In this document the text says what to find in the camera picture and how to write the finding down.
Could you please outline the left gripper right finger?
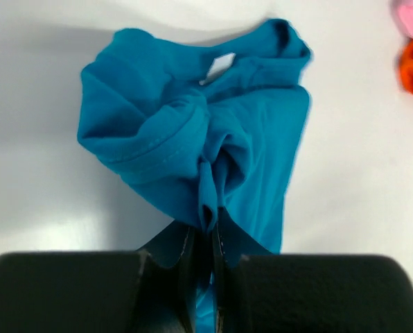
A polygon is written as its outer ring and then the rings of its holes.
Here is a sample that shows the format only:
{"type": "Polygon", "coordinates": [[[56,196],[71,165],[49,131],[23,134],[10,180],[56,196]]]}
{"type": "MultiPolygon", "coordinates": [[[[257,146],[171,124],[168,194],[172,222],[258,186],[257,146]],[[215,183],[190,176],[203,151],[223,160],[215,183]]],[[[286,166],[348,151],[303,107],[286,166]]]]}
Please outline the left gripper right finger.
{"type": "Polygon", "coordinates": [[[225,209],[211,233],[217,332],[413,333],[413,286],[375,255],[275,255],[225,209]]]}

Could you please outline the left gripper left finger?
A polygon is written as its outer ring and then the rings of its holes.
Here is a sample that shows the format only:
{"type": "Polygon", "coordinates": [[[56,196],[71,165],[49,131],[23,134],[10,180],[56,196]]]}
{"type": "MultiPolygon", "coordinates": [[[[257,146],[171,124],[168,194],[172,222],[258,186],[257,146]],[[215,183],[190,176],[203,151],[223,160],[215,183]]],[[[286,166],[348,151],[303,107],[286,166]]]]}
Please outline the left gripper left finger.
{"type": "Polygon", "coordinates": [[[197,233],[138,250],[0,255],[0,332],[193,332],[197,233]]]}

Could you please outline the teal blue t shirt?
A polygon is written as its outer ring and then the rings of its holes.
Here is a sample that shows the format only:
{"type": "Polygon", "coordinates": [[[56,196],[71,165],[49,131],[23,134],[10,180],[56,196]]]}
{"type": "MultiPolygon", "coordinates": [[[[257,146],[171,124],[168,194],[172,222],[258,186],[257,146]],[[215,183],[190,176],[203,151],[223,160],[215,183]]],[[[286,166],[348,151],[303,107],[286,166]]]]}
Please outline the teal blue t shirt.
{"type": "Polygon", "coordinates": [[[123,29],[82,70],[78,142],[171,218],[208,232],[225,208],[278,253],[310,57],[282,19],[214,46],[123,29]]]}

